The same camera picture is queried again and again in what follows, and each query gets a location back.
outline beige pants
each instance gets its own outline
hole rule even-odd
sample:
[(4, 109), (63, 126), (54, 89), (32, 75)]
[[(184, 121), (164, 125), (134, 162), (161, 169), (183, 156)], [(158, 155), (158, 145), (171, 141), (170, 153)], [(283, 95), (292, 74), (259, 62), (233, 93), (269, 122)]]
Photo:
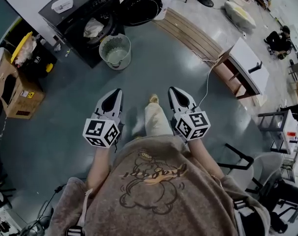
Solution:
[(147, 136), (173, 135), (163, 109), (157, 103), (149, 103), (145, 108), (145, 129)]

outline dryer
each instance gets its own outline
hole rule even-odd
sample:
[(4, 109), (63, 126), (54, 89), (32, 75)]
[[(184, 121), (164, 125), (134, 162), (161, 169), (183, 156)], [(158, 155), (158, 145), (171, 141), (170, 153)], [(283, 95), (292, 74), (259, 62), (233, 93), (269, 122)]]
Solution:
[[(124, 26), (137, 26), (153, 18), (162, 9), (161, 0), (73, 0), (71, 9), (56, 13), (50, 1), (39, 14), (56, 34), (91, 68), (100, 61), (99, 45), (107, 35), (124, 34)], [(84, 37), (84, 29), (91, 18), (104, 25), (94, 38)]]

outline laundry basket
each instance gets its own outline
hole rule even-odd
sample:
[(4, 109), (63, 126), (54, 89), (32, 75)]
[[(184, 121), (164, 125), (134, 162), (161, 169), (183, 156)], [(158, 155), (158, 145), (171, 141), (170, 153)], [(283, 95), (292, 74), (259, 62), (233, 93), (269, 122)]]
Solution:
[(113, 70), (123, 70), (131, 60), (130, 41), (123, 34), (117, 36), (107, 36), (101, 42), (99, 53), (101, 58)]

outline yellow lid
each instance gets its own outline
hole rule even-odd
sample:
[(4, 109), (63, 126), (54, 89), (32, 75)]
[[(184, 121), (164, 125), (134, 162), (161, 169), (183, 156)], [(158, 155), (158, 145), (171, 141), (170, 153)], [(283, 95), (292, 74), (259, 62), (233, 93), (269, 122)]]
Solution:
[(23, 37), (23, 39), (20, 41), (19, 45), (17, 46), (17, 48), (15, 49), (15, 51), (13, 52), (13, 55), (11, 57), (10, 62), (13, 63), (13, 61), (15, 60), (16, 56), (18, 55), (19, 51), (21, 50), (21, 48), (23, 47), (23, 45), (25, 44), (26, 40), (32, 36), (32, 31), (29, 32), (27, 35), (25, 35)]
[(52, 71), (53, 69), (53, 64), (52, 63), (49, 63), (46, 65), (46, 72), (49, 73), (50, 71)]

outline sleeve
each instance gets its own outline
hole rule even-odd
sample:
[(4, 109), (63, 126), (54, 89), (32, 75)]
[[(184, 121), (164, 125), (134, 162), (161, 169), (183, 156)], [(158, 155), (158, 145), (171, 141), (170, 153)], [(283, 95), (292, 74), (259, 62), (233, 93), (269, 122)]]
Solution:
[(289, 51), (292, 46), (291, 46), (292, 42), (290, 40), (287, 40), (286, 43), (285, 43), (285, 51)]
[(48, 228), (48, 236), (65, 236), (66, 230), (77, 224), (82, 213), (86, 185), (78, 178), (71, 177), (54, 209)]
[(231, 176), (224, 176), (221, 180), (221, 184), (225, 192), (232, 198), (232, 200), (247, 199), (247, 202), (250, 206), (254, 207), (262, 218), (265, 229), (269, 230), (270, 228), (270, 215), (267, 209), (262, 206), (256, 199), (249, 196), (245, 191), (242, 191), (237, 183)]

